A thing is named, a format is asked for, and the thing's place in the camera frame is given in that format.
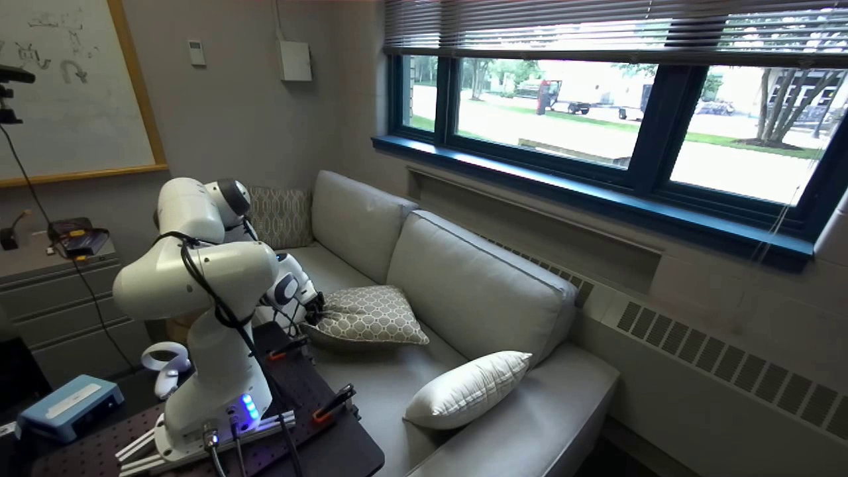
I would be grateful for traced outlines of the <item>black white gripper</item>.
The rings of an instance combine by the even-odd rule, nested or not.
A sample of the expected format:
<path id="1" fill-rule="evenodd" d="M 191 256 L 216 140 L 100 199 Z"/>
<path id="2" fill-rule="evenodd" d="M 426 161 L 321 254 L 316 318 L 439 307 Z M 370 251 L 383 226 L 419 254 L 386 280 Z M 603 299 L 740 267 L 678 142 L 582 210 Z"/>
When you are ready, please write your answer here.
<path id="1" fill-rule="evenodd" d="M 303 267 L 283 264 L 265 291 L 263 307 L 283 332 L 300 334 L 322 318 L 325 299 Z"/>

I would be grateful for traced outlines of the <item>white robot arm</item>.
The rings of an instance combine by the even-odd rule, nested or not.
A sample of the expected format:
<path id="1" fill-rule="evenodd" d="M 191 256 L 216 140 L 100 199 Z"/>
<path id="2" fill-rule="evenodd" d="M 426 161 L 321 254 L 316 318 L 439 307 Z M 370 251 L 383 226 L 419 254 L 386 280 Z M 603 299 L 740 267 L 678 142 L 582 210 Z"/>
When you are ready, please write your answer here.
<path id="1" fill-rule="evenodd" d="M 295 398 L 268 370 L 255 325 L 297 324 L 321 293 L 291 254 L 248 226 L 251 195 L 238 179 L 170 177 L 157 199 L 157 239 L 113 277 L 113 303 L 134 318 L 195 312 L 191 375 L 163 398 L 148 432 L 116 450 L 118 477 L 159 473 L 240 443 L 287 435 Z"/>

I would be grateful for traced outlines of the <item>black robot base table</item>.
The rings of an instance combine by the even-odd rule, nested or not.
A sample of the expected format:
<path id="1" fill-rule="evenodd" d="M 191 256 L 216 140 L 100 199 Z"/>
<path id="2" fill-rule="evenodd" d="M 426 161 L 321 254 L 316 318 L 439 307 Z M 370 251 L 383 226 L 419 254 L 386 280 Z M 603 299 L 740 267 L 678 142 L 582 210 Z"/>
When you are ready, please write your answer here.
<path id="1" fill-rule="evenodd" d="M 216 444 L 201 444 L 186 466 L 152 462 L 141 438 L 154 427 L 161 407 L 95 430 L 92 435 L 52 450 L 31 463 L 30 477 L 118 477 L 116 454 L 129 447 L 148 471 L 132 466 L 132 477 L 214 477 L 222 463 L 228 477 L 295 477 L 291 456 L 300 456 L 305 477 L 374 477 L 383 466 L 383 454 L 360 427 L 353 399 L 322 427 L 313 424 L 313 410 L 334 398 L 334 390 L 316 370 L 303 346 L 265 349 L 275 383 L 288 395 L 272 406 L 265 420 L 248 432 L 216 435 Z"/>

